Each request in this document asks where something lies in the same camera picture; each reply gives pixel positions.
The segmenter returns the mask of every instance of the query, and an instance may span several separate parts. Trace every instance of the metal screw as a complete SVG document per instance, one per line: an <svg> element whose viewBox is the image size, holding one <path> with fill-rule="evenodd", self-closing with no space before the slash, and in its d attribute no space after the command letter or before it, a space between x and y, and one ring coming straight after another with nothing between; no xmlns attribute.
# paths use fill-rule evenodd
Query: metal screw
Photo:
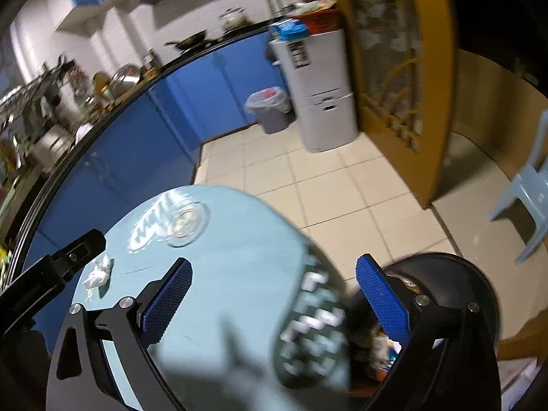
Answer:
<svg viewBox="0 0 548 411"><path fill-rule="evenodd" d="M69 311L72 315L74 315L75 313L80 312L81 308L82 308L82 305L76 303L76 304L73 304L71 307L69 307L68 311Z"/></svg>
<svg viewBox="0 0 548 411"><path fill-rule="evenodd" d="M119 301L119 305L120 305L120 307L123 308L123 309L127 309L127 308L130 307L132 304L133 304L133 298L131 298L130 296L126 296L126 297L122 298L122 299Z"/></svg>
<svg viewBox="0 0 548 411"><path fill-rule="evenodd" d="M470 303L468 303L468 310L470 312L473 312L473 313L478 313L480 311L480 306L478 305L478 303L474 303L473 301L471 301Z"/></svg>
<svg viewBox="0 0 548 411"><path fill-rule="evenodd" d="M428 298L426 295L417 295L415 297L415 303L417 303L419 306L428 306L430 304L430 298Z"/></svg>

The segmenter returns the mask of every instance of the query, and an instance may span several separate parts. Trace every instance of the white crumpled paper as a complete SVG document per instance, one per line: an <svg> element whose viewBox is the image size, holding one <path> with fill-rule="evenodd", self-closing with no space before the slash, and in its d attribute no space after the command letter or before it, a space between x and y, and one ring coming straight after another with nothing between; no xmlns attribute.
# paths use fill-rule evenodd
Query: white crumpled paper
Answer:
<svg viewBox="0 0 548 411"><path fill-rule="evenodd" d="M105 255L102 261L95 261L95 267L82 283L88 290L88 299L91 300L93 289L104 286L110 278L112 260Z"/></svg>

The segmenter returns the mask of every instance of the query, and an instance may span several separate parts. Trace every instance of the tiled wall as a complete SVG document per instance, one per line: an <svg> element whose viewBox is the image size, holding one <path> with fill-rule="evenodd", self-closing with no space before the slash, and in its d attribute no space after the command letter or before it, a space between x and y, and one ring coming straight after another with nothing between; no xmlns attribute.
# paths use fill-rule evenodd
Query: tiled wall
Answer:
<svg viewBox="0 0 548 411"><path fill-rule="evenodd" d="M244 7L254 22L269 18L267 0L162 0L154 6L111 8L71 32L54 31L59 20L55 7L64 0L28 0L15 21L27 68L35 75L46 61L53 65L62 52L75 59L92 76L98 71L113 74L126 63L141 64L148 49L154 48L164 63L178 52L164 46L169 40L183 40L207 29L218 37L219 14L228 8Z"/></svg>

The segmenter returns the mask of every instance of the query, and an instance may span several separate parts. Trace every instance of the chair leg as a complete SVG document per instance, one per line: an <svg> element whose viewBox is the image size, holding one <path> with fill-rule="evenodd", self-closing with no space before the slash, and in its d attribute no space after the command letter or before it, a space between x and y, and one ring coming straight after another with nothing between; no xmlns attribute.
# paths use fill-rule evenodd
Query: chair leg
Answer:
<svg viewBox="0 0 548 411"><path fill-rule="evenodd" d="M527 241L527 244L525 245L524 250L521 252L521 254L516 258L515 263L521 264L529 256L535 249L539 246L539 244L543 241L544 235L548 232L548 224L543 224L541 227L537 227L535 230L535 233L533 233L533 236L531 236L531 239Z"/></svg>
<svg viewBox="0 0 548 411"><path fill-rule="evenodd" d="M514 183L512 181L510 187L506 189L493 211L489 214L489 222L494 221L505 209L511 206L516 199L516 190L514 189Z"/></svg>

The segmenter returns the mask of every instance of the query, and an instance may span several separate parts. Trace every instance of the light blue table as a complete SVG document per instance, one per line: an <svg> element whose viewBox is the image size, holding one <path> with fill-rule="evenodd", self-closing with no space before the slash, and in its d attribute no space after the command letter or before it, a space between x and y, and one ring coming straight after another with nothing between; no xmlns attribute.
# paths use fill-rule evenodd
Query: light blue table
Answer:
<svg viewBox="0 0 548 411"><path fill-rule="evenodd" d="M170 247L158 237L158 217L185 200L204 203L209 223L191 244ZM180 187L135 208L106 240L106 254L114 259L108 290L87 300L82 281L90 263L73 297L87 310L138 296L178 257L192 263L190 290L160 343L149 347L188 411L349 409L345 356L324 382L300 391L284 387L272 368L273 342L299 288L310 241L262 201L224 187ZM112 342L105 342L105 351L125 403L141 409Z"/></svg>

